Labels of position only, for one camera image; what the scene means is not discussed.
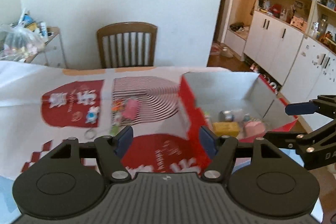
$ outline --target wooden chair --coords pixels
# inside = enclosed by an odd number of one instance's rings
[[[157,26],[145,22],[116,23],[99,29],[102,68],[153,66],[157,30]]]

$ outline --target cardboard box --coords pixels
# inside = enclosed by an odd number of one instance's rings
[[[204,112],[217,122],[220,111],[243,109],[274,131],[289,131],[296,122],[295,117],[285,113],[284,102],[254,72],[188,72],[181,78],[179,100],[182,119],[189,128],[188,138],[201,168],[210,163],[198,137],[199,128],[207,125]],[[249,137],[253,141],[258,136]]]

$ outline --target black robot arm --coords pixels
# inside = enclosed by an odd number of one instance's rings
[[[319,113],[331,119],[325,126],[310,134],[299,132],[268,132],[264,138],[278,148],[295,149],[307,170],[336,162],[336,95],[319,95],[305,103],[289,104],[288,115]]]

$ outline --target striped pattern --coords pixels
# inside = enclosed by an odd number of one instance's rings
[[[22,169],[21,173],[24,171],[27,171],[29,167],[31,167],[33,164],[37,163],[41,158],[43,158],[46,154],[48,154],[51,150],[53,150],[56,146],[54,146],[53,140],[44,143],[42,145],[41,151],[35,151],[31,154],[30,161],[25,162]],[[97,161],[96,159],[81,159],[82,165],[87,166],[88,168],[91,168],[93,170],[96,170],[98,173],[99,169],[97,166]]]
[[[155,76],[115,79],[113,100],[135,97],[140,103],[135,120],[124,120],[121,125],[158,122],[175,115],[178,90],[179,85],[175,82]]]

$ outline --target cabinet drawer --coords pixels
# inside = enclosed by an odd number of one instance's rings
[[[65,68],[59,35],[46,46],[45,53],[49,67]]]

